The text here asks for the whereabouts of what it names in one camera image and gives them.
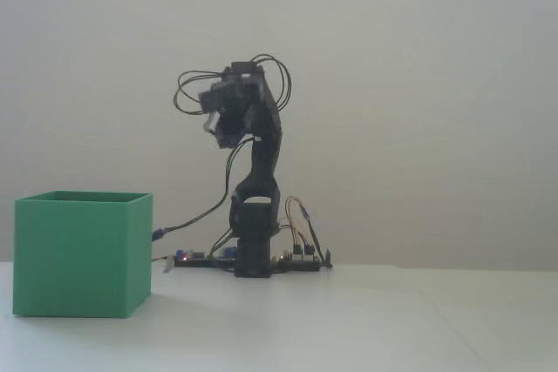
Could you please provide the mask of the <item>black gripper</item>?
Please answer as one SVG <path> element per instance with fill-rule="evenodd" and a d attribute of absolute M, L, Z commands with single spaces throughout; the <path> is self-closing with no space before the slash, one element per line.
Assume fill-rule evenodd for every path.
<path fill-rule="evenodd" d="M 213 84 L 199 94 L 201 112 L 208 115 L 204 131 L 215 134 L 221 149 L 234 149 L 245 135 L 243 114 L 251 106 L 251 83 L 232 80 Z"/>

